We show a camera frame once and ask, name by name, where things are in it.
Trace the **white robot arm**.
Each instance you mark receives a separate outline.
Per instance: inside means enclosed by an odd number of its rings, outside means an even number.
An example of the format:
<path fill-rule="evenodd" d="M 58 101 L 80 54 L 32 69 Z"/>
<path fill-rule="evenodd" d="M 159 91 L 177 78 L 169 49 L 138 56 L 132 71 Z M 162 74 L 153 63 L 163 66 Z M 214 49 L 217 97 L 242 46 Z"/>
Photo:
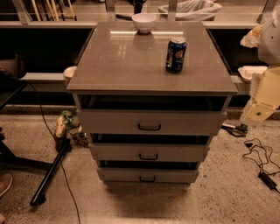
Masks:
<path fill-rule="evenodd" d="M 238 69 L 243 79 L 250 81 L 246 106 L 240 117 L 244 124 L 258 124 L 268 119 L 280 106 L 280 9 L 276 7 L 264 24 L 251 30 L 242 46 L 257 46 L 258 58 L 268 67 L 258 70 L 244 66 Z"/>

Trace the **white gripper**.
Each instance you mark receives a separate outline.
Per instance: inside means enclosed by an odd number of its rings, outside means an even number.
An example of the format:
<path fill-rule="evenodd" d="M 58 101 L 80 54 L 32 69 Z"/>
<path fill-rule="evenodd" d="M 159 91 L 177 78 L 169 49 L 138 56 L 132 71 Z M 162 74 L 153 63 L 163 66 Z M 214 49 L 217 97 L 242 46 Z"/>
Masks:
<path fill-rule="evenodd" d="M 257 125 L 280 106 L 280 67 L 270 66 L 262 74 L 254 73 L 250 82 L 250 96 L 240 121 L 246 125 Z"/>

